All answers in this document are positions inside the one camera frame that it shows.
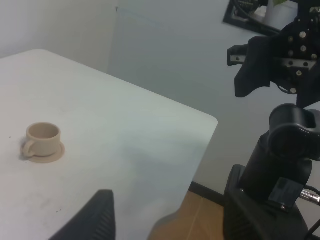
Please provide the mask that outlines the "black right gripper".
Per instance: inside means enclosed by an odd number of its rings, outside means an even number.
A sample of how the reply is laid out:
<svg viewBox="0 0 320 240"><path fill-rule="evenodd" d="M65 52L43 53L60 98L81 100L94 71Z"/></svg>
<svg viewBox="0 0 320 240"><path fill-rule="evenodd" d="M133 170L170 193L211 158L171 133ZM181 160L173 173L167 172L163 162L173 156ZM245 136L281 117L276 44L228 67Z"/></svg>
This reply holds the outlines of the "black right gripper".
<svg viewBox="0 0 320 240"><path fill-rule="evenodd" d="M320 2L297 3L296 18L280 32L227 50L228 66L241 65L234 78L237 98L274 83L282 92L296 95L298 107L320 101Z"/></svg>

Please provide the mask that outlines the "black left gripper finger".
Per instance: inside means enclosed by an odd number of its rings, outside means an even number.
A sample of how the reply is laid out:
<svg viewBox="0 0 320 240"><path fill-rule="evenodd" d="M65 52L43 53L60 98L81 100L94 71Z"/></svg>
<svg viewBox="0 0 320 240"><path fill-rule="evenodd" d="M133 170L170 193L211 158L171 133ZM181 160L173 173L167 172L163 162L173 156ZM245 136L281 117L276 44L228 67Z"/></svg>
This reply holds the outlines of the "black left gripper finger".
<svg viewBox="0 0 320 240"><path fill-rule="evenodd" d="M112 190L99 190L52 240L114 240L116 214Z"/></svg>

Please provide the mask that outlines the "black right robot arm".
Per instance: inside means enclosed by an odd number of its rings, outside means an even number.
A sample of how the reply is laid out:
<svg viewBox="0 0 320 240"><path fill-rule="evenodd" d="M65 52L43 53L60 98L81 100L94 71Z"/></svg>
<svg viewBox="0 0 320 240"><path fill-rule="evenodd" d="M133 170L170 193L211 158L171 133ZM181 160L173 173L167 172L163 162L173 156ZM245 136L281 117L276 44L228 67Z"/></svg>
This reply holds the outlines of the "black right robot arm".
<svg viewBox="0 0 320 240"><path fill-rule="evenodd" d="M227 64L240 65L235 96L244 98L271 83L295 95L276 107L246 166L234 165L224 191L226 240L310 240L297 199L316 205L320 192L308 186L320 159L320 3L300 0L294 21L273 36L253 37L227 50Z"/></svg>

